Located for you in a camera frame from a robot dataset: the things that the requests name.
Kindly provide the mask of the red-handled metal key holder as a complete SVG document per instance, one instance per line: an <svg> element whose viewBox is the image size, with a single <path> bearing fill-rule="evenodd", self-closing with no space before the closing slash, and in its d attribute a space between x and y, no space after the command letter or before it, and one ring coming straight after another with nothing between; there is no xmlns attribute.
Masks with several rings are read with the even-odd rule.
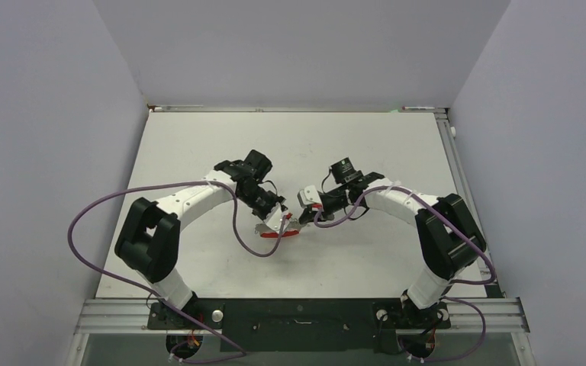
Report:
<svg viewBox="0 0 586 366"><path fill-rule="evenodd" d="M264 223L259 223L255 226L255 233L263 238L263 239L276 239L279 236L281 237L289 237L289 236L296 236L301 232L303 226L297 222L289 223L282 233L279 230L275 230L269 228Z"/></svg>

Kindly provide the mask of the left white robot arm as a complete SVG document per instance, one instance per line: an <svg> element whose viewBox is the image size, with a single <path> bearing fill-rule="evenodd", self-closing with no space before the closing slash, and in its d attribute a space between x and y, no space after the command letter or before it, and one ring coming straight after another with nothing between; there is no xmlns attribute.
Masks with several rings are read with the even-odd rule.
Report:
<svg viewBox="0 0 586 366"><path fill-rule="evenodd" d="M291 214L285 199L262 188L271 161L251 150L245 159L216 164L201 183L150 201L136 199L127 213L114 252L170 303L167 318L179 328L189 327L197 316L195 292L176 269L180 233L215 207L243 202L266 228L282 236Z"/></svg>

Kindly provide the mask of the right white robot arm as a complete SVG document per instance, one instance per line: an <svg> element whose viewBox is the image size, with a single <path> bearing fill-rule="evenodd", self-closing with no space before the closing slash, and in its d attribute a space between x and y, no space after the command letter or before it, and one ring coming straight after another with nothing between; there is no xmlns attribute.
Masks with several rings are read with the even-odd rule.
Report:
<svg viewBox="0 0 586 366"><path fill-rule="evenodd" d="M332 164L336 187L328 192L314 185L298 192L301 224L329 228L351 220L358 208L378 210L417 229L423 269L401 295L401 316L410 326L430 318L431 307L445 297L459 274L478 259L488 260L487 243L472 212L457 194L423 194L378 172L364 174L345 158Z"/></svg>

